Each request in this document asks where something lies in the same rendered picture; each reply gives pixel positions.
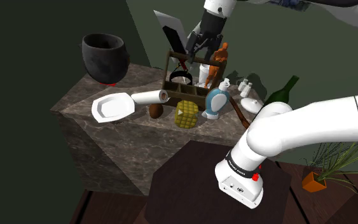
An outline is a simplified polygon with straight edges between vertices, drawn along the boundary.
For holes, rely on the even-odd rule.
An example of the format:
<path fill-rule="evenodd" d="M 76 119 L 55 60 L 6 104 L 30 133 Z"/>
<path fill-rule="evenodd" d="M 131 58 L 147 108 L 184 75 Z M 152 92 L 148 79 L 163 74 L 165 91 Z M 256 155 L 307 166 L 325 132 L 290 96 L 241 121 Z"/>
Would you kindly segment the dark robot stand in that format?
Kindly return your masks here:
<path fill-rule="evenodd" d="M 254 209 L 223 193 L 215 166 L 228 146 L 189 141 L 154 174 L 146 204 L 149 224 L 289 224 L 291 176 L 266 159 L 261 165 L 264 195 Z"/>

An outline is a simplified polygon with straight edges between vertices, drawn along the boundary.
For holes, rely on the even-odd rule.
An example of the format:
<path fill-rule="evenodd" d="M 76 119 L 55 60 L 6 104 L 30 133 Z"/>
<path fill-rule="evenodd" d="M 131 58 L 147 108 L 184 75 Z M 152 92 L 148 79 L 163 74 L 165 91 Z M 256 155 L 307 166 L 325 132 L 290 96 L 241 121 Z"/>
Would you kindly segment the brown wooden caddy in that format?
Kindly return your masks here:
<path fill-rule="evenodd" d="M 167 52 L 167 58 L 166 58 L 166 65 L 164 69 L 164 77 L 162 79 L 162 89 L 167 91 L 168 96 L 170 97 L 170 100 L 165 103 L 165 105 L 176 107 L 176 104 L 181 100 L 187 100 L 192 101 L 196 103 L 200 110 L 205 109 L 205 99 L 207 94 L 213 89 L 218 86 L 218 82 L 222 80 L 223 73 L 226 67 L 226 61 L 223 62 L 217 62 L 217 61 L 206 61 L 204 59 L 201 59 L 199 57 L 195 57 L 193 59 L 193 62 L 198 62 L 200 64 L 207 64 L 210 66 L 217 66 L 219 67 L 219 70 L 212 80 L 212 84 L 210 88 L 202 88 L 202 87 L 196 87 L 193 85 L 186 85 L 183 83 L 176 83 L 172 81 L 167 81 L 167 69 L 169 65 L 169 58 L 177 58 L 177 59 L 189 59 L 189 56 L 186 54 L 181 54 L 177 52 L 173 52 L 169 50 Z"/>

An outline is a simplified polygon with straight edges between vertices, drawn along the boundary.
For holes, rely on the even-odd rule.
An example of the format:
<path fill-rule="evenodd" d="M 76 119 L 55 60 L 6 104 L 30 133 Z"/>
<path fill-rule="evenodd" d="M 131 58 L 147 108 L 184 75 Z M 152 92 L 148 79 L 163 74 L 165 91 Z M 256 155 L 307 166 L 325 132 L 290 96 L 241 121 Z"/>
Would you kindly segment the brown egg-shaped fruit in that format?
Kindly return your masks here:
<path fill-rule="evenodd" d="M 149 106 L 149 115 L 153 119 L 161 117 L 163 114 L 163 106 L 161 104 L 151 104 Z"/>

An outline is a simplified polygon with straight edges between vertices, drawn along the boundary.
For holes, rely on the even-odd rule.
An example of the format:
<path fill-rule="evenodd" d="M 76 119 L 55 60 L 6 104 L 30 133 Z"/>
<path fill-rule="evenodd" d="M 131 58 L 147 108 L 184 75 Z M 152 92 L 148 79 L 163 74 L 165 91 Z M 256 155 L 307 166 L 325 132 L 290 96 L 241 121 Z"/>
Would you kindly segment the dark green wine bottle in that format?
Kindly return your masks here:
<path fill-rule="evenodd" d="M 298 76 L 296 76 L 296 75 L 291 76 L 291 78 L 284 85 L 284 87 L 282 87 L 280 90 L 273 92 L 267 98 L 267 100 L 264 102 L 261 109 L 263 109 L 265 106 L 267 106 L 273 102 L 284 102 L 287 104 L 289 102 L 290 91 L 292 90 L 293 86 L 295 86 L 295 84 L 298 82 L 298 80 L 299 80 Z"/>

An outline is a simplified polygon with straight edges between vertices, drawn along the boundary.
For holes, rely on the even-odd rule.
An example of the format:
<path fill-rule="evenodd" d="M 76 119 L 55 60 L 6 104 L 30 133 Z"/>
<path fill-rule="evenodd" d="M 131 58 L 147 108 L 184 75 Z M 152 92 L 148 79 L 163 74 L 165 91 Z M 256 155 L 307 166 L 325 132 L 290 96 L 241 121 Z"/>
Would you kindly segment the blue and white bottle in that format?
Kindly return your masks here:
<path fill-rule="evenodd" d="M 230 80 L 225 78 L 218 87 L 213 88 L 206 96 L 205 111 L 202 113 L 204 118 L 217 120 L 219 111 L 227 104 L 230 99 L 228 88 Z"/>

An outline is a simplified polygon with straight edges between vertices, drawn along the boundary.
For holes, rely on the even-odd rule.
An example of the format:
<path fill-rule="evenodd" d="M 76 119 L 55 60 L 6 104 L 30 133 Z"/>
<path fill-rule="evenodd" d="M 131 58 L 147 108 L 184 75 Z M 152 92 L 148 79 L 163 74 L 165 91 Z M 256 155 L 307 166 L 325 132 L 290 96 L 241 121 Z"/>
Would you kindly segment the large black pot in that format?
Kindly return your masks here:
<path fill-rule="evenodd" d="M 118 36 L 87 34 L 82 39 L 81 52 L 87 73 L 99 83 L 112 85 L 127 74 L 130 55 Z"/>

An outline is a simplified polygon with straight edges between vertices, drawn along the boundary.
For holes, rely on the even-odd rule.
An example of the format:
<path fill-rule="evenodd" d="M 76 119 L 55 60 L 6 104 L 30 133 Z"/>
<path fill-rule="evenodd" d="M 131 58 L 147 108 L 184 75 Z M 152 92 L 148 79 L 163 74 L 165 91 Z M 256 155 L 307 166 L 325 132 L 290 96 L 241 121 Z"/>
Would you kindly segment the white paper towel roll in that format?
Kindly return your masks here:
<path fill-rule="evenodd" d="M 166 90 L 153 90 L 148 92 L 139 92 L 131 95 L 136 104 L 162 104 L 167 102 L 170 97 Z"/>

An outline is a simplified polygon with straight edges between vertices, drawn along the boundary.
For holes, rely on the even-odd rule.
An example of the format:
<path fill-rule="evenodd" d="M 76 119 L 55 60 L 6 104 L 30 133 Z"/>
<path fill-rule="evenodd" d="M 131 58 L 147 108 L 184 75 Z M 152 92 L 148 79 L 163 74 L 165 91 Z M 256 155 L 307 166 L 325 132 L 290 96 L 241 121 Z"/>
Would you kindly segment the white bottle in caddy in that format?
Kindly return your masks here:
<path fill-rule="evenodd" d="M 198 77 L 198 86 L 204 87 L 207 83 L 207 88 L 211 86 L 211 80 L 208 79 L 209 77 L 209 65 L 208 64 L 200 64 L 200 74 Z"/>

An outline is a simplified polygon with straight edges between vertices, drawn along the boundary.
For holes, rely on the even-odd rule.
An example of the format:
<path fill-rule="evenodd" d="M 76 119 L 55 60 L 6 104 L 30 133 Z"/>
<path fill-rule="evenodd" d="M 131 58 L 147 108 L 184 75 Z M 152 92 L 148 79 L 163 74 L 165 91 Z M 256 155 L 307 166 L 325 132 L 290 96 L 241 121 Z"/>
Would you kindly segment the yellow pineapple-shaped object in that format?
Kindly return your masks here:
<path fill-rule="evenodd" d="M 180 128 L 191 129 L 198 121 L 198 113 L 197 104 L 182 100 L 177 103 L 174 123 Z"/>

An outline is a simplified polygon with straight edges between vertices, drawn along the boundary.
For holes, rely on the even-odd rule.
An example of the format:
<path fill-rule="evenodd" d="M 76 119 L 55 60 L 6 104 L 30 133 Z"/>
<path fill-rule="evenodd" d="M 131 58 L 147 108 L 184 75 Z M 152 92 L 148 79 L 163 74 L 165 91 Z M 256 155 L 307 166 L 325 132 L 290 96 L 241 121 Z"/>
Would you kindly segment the green plant in orange pot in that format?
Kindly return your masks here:
<path fill-rule="evenodd" d="M 316 168 L 303 178 L 302 188 L 310 193 L 327 188 L 327 181 L 332 181 L 354 193 L 354 184 L 339 175 L 358 174 L 358 171 L 341 172 L 340 169 L 358 161 L 358 143 L 320 143 L 319 148 L 311 161 L 306 162 L 307 168 Z"/>

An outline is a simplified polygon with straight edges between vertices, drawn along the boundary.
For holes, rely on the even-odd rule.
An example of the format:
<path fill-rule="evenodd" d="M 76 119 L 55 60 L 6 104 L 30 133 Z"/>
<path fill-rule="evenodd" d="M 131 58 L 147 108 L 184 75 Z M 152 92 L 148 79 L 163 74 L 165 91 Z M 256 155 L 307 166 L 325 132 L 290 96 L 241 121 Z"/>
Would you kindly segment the brown wooden stick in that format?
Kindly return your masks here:
<path fill-rule="evenodd" d="M 250 123 L 247 121 L 247 119 L 245 118 L 245 116 L 242 114 L 238 104 L 235 102 L 235 100 L 233 99 L 233 97 L 230 97 L 230 103 L 233 106 L 233 109 L 235 110 L 239 120 L 241 121 L 242 125 L 248 129 L 250 126 Z"/>

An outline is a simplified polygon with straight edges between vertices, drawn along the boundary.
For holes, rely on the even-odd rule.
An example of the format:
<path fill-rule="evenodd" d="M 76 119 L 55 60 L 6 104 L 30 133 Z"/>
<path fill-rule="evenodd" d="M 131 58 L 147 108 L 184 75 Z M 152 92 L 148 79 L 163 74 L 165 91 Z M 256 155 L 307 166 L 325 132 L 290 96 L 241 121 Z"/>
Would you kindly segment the orange human figure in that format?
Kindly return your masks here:
<path fill-rule="evenodd" d="M 224 42 L 223 47 L 220 48 L 219 50 L 215 51 L 212 60 L 217 61 L 217 62 L 226 61 L 227 58 L 228 58 L 227 49 L 228 49 L 228 43 Z M 204 88 L 207 88 L 207 85 L 209 84 L 209 82 L 215 78 L 218 70 L 219 70 L 218 66 L 209 66 L 209 75 L 208 75 L 208 77 L 207 77 L 207 79 L 205 81 Z"/>

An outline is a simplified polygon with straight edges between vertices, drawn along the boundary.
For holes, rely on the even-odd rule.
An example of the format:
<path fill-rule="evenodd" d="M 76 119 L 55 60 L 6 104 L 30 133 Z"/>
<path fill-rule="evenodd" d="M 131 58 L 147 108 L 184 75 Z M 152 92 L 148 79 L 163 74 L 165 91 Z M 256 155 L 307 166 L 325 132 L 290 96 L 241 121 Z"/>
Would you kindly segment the white square plate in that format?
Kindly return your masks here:
<path fill-rule="evenodd" d="M 99 123 L 117 121 L 134 112 L 135 103 L 125 92 L 105 95 L 92 103 L 92 115 Z"/>

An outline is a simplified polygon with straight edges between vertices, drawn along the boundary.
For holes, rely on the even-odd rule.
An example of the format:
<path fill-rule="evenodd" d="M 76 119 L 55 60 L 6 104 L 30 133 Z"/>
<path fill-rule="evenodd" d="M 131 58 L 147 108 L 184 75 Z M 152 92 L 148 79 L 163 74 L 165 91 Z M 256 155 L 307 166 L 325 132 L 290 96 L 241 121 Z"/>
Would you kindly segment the white round lid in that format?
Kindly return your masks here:
<path fill-rule="evenodd" d="M 241 99 L 240 104 L 246 111 L 254 115 L 258 114 L 258 112 L 263 107 L 263 105 L 259 103 L 258 100 L 248 97 Z"/>

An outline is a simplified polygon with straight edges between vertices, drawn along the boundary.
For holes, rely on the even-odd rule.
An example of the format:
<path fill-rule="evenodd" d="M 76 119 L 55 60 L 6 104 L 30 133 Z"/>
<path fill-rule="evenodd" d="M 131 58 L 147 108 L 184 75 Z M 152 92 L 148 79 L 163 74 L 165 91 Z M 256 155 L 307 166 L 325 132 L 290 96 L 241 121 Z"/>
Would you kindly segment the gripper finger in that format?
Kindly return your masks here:
<path fill-rule="evenodd" d="M 220 47 L 223 35 L 218 34 L 215 38 L 208 38 L 206 42 L 207 53 L 205 54 L 204 59 L 209 61 L 215 51 L 217 51 Z"/>
<path fill-rule="evenodd" d="M 189 58 L 193 58 L 196 53 L 203 48 L 202 45 L 203 34 L 192 31 L 189 34 L 186 50 L 188 51 Z"/>

